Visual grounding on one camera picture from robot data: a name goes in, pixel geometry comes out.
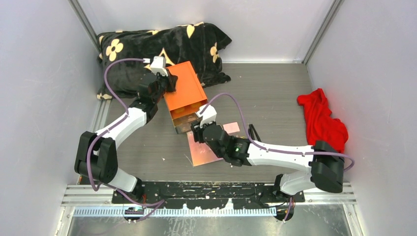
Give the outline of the small pink compact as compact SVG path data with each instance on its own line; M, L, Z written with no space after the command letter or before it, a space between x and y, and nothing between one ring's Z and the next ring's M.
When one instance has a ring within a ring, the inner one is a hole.
M224 124L223 129L226 131L227 134L232 136L238 136L240 133L240 127L237 122Z

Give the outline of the orange drawer organizer box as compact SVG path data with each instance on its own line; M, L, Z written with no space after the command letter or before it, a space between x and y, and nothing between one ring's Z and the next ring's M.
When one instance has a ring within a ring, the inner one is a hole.
M199 108L208 103L208 98L195 73L191 62L186 61L167 68L178 77L176 91L164 95L176 133L191 130L191 123L201 118L196 115Z

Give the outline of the large pink eyeshadow palette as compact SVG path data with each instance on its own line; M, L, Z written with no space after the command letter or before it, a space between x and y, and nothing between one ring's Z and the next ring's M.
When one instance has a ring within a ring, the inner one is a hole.
M187 132L191 161L194 167L220 161L213 151L205 144L194 141L193 133Z

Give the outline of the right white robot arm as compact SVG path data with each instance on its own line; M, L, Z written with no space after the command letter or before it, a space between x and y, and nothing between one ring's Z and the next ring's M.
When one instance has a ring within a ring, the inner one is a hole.
M249 138L229 135L216 122L191 123L194 141L206 144L217 158L233 166L270 165L293 169L291 174L278 174L272 189L279 202L287 201L298 192L318 188L329 193L341 193L345 158L324 141L314 146L270 145Z

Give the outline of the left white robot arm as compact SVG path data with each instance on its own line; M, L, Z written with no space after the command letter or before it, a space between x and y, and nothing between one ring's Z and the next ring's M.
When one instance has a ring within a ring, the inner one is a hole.
M96 131L86 131L80 136L74 170L93 181L124 191L132 203L143 198L141 180L118 166L117 149L134 131L151 121L158 111L158 102L168 92L176 91L178 76L146 74L139 85L139 94L127 112L108 126Z

